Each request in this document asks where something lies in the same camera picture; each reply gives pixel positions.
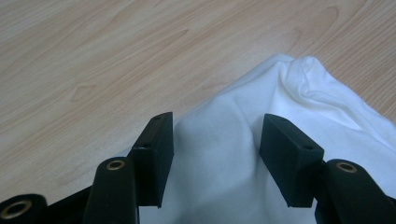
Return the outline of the white cartoon print tank top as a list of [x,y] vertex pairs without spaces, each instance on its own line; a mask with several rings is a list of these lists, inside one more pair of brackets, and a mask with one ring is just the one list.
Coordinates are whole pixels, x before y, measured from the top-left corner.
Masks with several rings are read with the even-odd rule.
[[142,224],[316,224],[287,207],[259,156],[265,114],[290,120],[327,160],[362,166],[396,199],[396,124],[313,56],[275,55],[176,120],[175,157],[162,208]]

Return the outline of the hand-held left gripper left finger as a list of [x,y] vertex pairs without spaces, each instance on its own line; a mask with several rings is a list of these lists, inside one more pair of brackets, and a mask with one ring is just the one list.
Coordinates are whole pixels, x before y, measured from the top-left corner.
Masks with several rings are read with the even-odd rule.
[[172,112],[157,115],[148,122],[129,158],[134,164],[137,205],[161,207],[174,158]]

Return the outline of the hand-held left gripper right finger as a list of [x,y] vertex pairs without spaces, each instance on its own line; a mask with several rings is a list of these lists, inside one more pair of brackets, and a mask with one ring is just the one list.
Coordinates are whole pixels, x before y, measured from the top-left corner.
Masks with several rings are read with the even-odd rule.
[[287,206],[312,206],[311,176],[322,163],[322,147],[288,119],[265,114],[260,156]]

